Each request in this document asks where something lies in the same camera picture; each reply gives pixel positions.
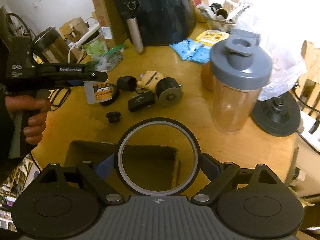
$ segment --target black air fryer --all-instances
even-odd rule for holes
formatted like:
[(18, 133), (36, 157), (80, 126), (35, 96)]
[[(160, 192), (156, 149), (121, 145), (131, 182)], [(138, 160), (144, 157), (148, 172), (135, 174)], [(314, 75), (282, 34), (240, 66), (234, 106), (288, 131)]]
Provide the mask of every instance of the black air fryer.
[(136, 18), (144, 46), (169, 45), (187, 38), (196, 24), (192, 0), (114, 0), (122, 21)]

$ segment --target white plastic bag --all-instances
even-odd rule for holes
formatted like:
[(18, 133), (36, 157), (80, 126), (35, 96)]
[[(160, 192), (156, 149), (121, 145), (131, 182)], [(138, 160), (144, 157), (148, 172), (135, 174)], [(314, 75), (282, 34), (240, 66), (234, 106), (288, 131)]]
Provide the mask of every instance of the white plastic bag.
[(268, 100), (289, 91), (300, 75), (307, 72), (301, 56), (303, 37), (287, 22), (270, 20), (257, 6), (248, 8), (238, 18), (236, 29), (260, 34), (260, 46), (272, 58), (272, 73), (269, 84), (262, 88), (258, 100)]

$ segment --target bottle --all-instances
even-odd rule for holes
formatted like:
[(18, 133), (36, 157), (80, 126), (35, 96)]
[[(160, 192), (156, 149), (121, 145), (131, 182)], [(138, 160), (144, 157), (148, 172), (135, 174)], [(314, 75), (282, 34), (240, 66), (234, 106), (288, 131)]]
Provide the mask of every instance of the bottle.
[(220, 131), (236, 133), (248, 119), (262, 87), (268, 84), (272, 61), (259, 47), (260, 35), (234, 29), (211, 49), (213, 121)]

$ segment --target circular pad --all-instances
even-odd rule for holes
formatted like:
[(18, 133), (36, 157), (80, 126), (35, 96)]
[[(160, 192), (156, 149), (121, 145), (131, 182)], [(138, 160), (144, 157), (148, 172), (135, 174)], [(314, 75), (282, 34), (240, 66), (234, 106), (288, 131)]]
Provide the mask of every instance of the circular pad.
[(17, 230), (32, 239), (75, 236), (92, 225), (98, 215), (99, 204), (94, 195), (72, 187), (60, 192), (25, 191), (12, 207)]
[(254, 239), (277, 239), (298, 230), (303, 207), (283, 185), (258, 183), (228, 192), (217, 202), (217, 215), (231, 230)]
[(67, 213), (71, 208), (70, 199), (63, 196), (47, 196), (35, 203), (35, 211), (43, 217), (58, 217)]
[(279, 97), (257, 101), (251, 118), (255, 124), (273, 136), (293, 134), (300, 125), (300, 110), (294, 97), (286, 92)]
[(159, 102), (163, 106), (174, 106), (182, 98), (182, 90), (174, 78), (161, 79), (156, 85)]
[(272, 217), (280, 212), (281, 204), (271, 197), (255, 196), (244, 202), (244, 208), (257, 217)]

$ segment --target human hand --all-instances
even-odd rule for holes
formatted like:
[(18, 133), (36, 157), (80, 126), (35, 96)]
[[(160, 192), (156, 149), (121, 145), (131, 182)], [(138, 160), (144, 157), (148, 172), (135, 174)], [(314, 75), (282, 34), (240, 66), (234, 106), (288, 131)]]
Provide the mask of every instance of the human hand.
[(23, 129), (26, 142), (33, 145), (38, 144), (42, 140), (42, 132), (46, 127), (47, 112), (51, 109), (50, 101), (31, 96), (16, 96), (5, 97), (4, 103), (11, 118), (15, 112), (40, 110), (39, 114), (28, 119), (28, 126)]

